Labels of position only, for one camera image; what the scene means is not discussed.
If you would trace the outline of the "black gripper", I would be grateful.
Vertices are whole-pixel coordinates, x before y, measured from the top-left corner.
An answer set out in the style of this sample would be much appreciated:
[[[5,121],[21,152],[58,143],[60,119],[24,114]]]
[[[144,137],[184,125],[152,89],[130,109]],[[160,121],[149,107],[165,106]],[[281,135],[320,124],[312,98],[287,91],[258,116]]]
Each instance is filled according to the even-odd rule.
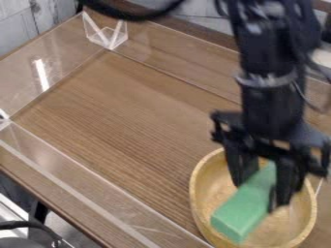
[[[210,113],[212,140],[225,148],[226,169],[238,187],[258,170],[258,159],[274,163],[268,213],[291,203],[307,174],[324,177],[331,139],[304,121],[304,85],[297,77],[236,77],[241,110]]]

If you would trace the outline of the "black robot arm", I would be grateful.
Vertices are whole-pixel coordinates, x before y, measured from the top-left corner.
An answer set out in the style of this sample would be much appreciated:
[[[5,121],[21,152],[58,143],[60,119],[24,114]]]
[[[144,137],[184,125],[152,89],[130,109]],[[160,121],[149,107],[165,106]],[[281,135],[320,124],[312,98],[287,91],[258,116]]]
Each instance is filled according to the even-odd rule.
[[[268,210],[291,202],[308,174],[329,175],[331,136],[304,120],[307,70],[331,83],[331,69],[311,56],[320,46],[320,25],[311,0],[217,0],[217,12],[229,20],[238,48],[241,111],[210,112],[213,142],[225,150],[234,186],[258,171],[258,160],[274,162],[266,192]]]

